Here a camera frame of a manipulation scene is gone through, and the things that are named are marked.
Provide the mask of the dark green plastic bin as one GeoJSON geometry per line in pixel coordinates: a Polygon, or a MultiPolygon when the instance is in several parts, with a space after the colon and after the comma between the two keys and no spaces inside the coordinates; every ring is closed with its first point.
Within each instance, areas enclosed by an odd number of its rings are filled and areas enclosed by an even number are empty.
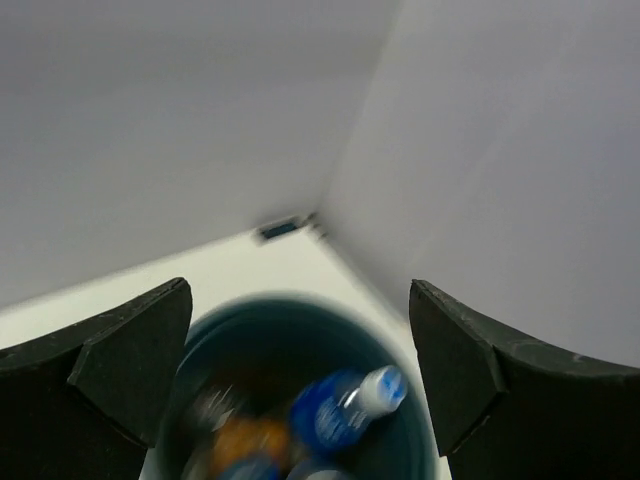
{"type": "Polygon", "coordinates": [[[435,440],[409,344],[325,306],[262,298],[218,309],[189,331],[148,479],[180,477],[195,444],[191,401],[201,389],[228,391],[254,415],[279,413],[311,382],[337,370],[396,365],[409,381],[397,412],[335,457],[357,479],[435,479],[435,440]]]}

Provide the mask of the orange juice bottle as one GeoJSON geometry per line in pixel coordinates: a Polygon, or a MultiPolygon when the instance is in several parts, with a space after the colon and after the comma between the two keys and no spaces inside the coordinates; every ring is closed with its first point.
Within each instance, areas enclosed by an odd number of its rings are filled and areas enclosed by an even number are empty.
{"type": "Polygon", "coordinates": [[[221,474],[236,462],[257,454],[265,455],[280,471],[284,471],[291,464],[290,446],[291,435],[283,421],[233,417],[214,434],[209,472],[221,474]]]}

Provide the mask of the tall blue label water bottle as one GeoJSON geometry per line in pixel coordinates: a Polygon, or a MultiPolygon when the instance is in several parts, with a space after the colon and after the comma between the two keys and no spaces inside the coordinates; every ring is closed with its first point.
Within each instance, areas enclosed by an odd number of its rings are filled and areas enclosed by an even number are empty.
{"type": "Polygon", "coordinates": [[[295,398],[292,436],[312,454],[338,453],[358,443],[372,422],[394,413],[407,393],[405,375],[393,365],[369,373],[337,371],[295,398]]]}

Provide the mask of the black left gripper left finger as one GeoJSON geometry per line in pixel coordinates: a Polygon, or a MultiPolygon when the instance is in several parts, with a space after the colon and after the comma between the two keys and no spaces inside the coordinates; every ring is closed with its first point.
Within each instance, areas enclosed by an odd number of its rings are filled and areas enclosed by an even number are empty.
{"type": "Polygon", "coordinates": [[[136,479],[156,445],[192,316],[174,278],[1,351],[4,479],[136,479]]]}

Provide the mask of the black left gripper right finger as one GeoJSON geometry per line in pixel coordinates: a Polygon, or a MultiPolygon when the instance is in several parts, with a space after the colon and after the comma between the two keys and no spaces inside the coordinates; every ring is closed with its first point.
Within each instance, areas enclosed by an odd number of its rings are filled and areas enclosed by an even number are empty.
{"type": "Polygon", "coordinates": [[[483,315],[424,280],[409,316],[438,453],[455,479],[635,479],[639,371],[483,315]]]}

